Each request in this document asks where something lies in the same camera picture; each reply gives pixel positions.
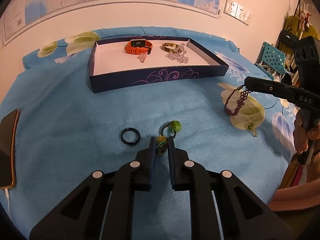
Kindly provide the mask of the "right hand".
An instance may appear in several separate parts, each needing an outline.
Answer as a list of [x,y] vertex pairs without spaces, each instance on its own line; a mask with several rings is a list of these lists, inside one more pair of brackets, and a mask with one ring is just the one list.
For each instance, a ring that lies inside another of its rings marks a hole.
[[303,123],[303,118],[301,116],[300,111],[298,111],[296,114],[295,122],[294,122],[295,129],[293,131],[294,146],[295,146],[296,152],[301,154],[302,152],[307,151],[308,141],[313,140],[317,142],[314,149],[314,154],[319,153],[319,136],[320,136],[319,126],[315,126],[309,131],[306,131],[302,127],[302,123]]

